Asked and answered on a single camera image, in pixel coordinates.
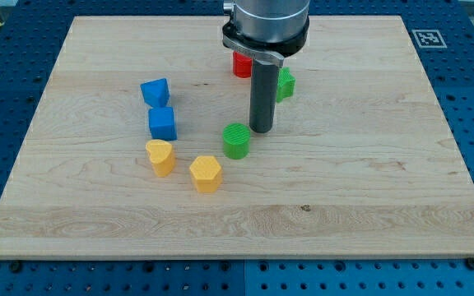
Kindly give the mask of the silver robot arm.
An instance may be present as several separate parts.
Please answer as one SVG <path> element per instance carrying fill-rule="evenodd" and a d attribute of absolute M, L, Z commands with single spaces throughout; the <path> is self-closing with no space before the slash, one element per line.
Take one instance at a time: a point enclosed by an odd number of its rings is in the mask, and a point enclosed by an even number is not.
<path fill-rule="evenodd" d="M 253 60 L 283 67 L 299 52 L 309 29 L 310 0 L 225 0 L 229 17 L 222 43 Z"/>

